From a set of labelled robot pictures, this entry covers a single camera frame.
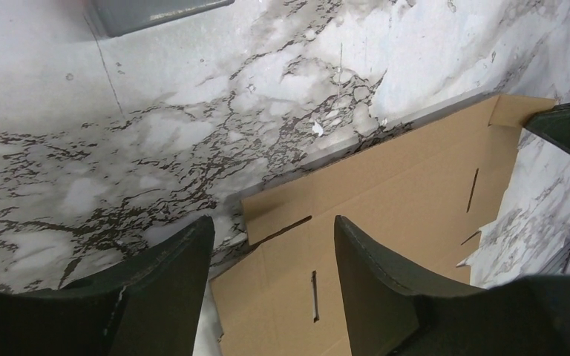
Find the brown cardboard box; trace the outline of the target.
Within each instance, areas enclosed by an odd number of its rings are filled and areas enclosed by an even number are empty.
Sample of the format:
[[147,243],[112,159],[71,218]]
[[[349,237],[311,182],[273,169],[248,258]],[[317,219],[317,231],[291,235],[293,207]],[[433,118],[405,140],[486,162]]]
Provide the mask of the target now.
[[357,355],[335,257],[343,216],[467,283],[461,262],[497,218],[523,124],[554,100],[499,94],[242,202],[251,252],[212,281],[224,355]]

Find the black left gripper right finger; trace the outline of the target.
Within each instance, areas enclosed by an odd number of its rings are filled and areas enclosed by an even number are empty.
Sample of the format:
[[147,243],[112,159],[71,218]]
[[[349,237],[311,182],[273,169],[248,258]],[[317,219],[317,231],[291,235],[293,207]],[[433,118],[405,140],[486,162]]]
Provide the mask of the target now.
[[334,243],[353,355],[570,355],[570,275],[469,286],[384,247],[343,216]]

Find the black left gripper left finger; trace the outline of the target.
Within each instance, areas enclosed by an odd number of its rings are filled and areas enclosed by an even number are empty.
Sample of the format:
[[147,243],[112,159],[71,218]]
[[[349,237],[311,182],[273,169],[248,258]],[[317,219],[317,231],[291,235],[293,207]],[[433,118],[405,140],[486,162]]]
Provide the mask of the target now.
[[190,355],[214,237],[202,216],[61,289],[0,292],[0,355]]

